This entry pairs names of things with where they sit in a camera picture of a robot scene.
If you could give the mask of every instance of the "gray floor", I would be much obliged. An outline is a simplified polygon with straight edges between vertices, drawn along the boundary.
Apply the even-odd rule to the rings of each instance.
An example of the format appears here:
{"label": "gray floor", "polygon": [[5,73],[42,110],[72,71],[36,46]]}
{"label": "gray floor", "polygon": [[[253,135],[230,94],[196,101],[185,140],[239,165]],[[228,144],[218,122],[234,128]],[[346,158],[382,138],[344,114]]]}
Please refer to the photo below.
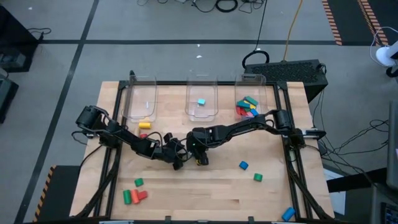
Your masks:
{"label": "gray floor", "polygon": [[[93,0],[8,0],[5,7],[25,25],[51,27],[45,39],[80,39]],[[206,9],[211,1],[198,1]],[[285,40],[298,1],[269,0],[264,19],[263,40]],[[139,7],[135,0],[100,0],[88,39],[102,40],[254,40],[258,35],[261,11],[252,14],[214,11],[202,14],[190,6],[169,0],[160,5],[149,1]],[[333,40],[317,0],[305,1],[292,40]],[[11,223],[21,204],[33,167],[43,145],[60,92],[67,76],[76,45],[40,45],[29,72],[10,74],[20,85],[6,122],[1,125],[0,222]],[[50,149],[39,176],[25,221],[31,221],[45,182],[54,164],[78,165],[84,147],[70,137],[76,130],[75,119],[85,105],[96,103],[102,81],[123,80],[133,69],[137,74],[156,74],[159,80],[184,80],[191,71],[208,72],[219,80],[232,80],[243,72],[242,58],[253,45],[85,45],[78,62]],[[284,45],[260,45],[271,55],[271,62],[282,60]],[[287,60],[317,58],[327,65],[329,86],[325,90],[323,119],[325,129],[336,147],[372,119],[387,119],[389,100],[398,95],[396,80],[385,76],[384,69],[369,58],[368,47],[337,45],[291,45]],[[260,63],[253,57],[248,63]],[[311,103],[313,110],[317,100]],[[315,123],[321,127],[319,112]],[[385,133],[370,132],[342,152],[374,149],[387,139]],[[345,156],[365,170],[383,167],[384,150]],[[353,170],[342,167],[346,172]]]}

